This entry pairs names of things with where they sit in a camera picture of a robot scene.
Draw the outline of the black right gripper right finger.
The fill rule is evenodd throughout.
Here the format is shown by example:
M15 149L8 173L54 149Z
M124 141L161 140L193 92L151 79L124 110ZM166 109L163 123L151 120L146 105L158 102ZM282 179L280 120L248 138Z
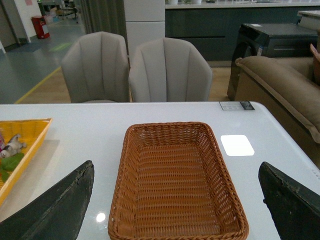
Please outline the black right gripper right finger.
M320 195L264 161L258 170L263 202L282 240L320 238Z

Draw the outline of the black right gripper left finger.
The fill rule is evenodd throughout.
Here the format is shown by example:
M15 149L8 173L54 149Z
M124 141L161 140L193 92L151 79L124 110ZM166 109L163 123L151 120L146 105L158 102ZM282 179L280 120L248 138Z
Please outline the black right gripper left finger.
M2 240L77 239L92 195L95 169L87 160L0 223Z

